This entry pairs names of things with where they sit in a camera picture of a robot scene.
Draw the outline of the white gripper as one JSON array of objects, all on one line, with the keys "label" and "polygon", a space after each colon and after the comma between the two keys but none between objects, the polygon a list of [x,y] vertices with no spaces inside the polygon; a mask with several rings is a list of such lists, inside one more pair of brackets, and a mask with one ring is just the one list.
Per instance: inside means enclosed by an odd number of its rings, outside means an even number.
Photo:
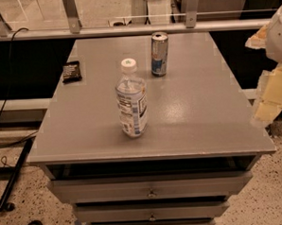
[{"label": "white gripper", "polygon": [[[266,48],[266,56],[282,62],[282,5],[268,23],[244,44],[257,50]],[[269,126],[282,111],[282,63],[272,72],[264,70],[258,80],[251,123],[256,128]]]}]

